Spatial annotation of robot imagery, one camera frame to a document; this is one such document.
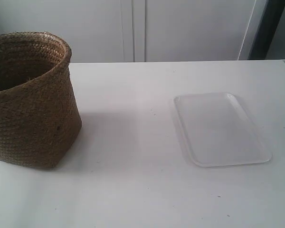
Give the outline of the brown woven basket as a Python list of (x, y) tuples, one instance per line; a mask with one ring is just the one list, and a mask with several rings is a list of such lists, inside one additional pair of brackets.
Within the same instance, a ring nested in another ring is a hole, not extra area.
[(71, 56), (48, 32), (0, 35), (0, 161), (50, 169), (71, 148), (82, 127)]

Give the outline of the white plastic tray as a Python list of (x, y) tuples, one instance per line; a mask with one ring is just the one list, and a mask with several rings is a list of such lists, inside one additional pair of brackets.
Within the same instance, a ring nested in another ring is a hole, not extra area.
[(196, 165), (223, 167), (271, 160), (260, 130), (233, 94), (180, 95), (173, 105), (186, 151)]

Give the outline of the dark metal post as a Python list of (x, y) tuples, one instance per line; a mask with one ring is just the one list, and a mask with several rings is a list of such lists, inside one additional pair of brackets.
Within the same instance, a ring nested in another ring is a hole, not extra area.
[(248, 60), (264, 60), (285, 9), (285, 0), (267, 0)]

